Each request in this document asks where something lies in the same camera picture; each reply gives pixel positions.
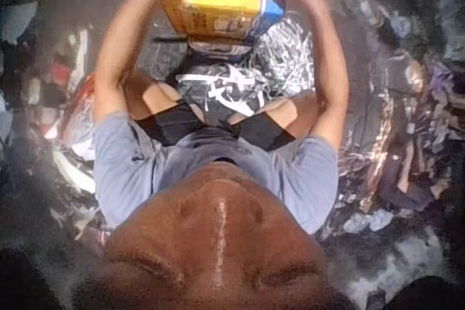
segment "black shorts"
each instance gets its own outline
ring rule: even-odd
[[[175,107],[137,123],[151,139],[159,141],[164,147],[176,145],[187,135],[208,127],[183,99]],[[251,116],[234,126],[222,123],[219,128],[230,132],[236,139],[243,137],[247,142],[267,152],[295,140],[266,113]]]

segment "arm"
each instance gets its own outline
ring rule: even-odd
[[[132,74],[158,0],[127,0],[113,19],[100,49],[95,72],[94,118],[127,112],[124,84]]]
[[[349,79],[341,42],[325,0],[300,0],[312,23],[315,76],[322,113],[311,134],[339,150],[349,99]]]

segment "red object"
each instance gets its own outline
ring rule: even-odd
[[[53,81],[62,89],[68,87],[70,81],[71,69],[67,65],[54,62],[52,66]]]

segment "man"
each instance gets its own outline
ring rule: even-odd
[[[279,100],[250,119],[232,118],[239,137],[208,127],[198,108],[134,69],[158,0],[120,8],[98,59],[94,106],[97,199],[117,229],[76,296],[83,307],[308,309],[336,302],[310,234],[336,198],[347,70],[324,0],[299,1],[314,33],[318,119],[312,96]],[[131,118],[162,143],[153,157],[142,155]],[[303,132],[291,160],[272,151]]]

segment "eyebrow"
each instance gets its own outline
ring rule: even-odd
[[[285,285],[295,279],[307,276],[317,275],[315,265],[312,263],[301,263],[301,264],[290,264],[284,266],[279,271],[272,273],[264,278],[265,285],[271,285],[272,287]]]

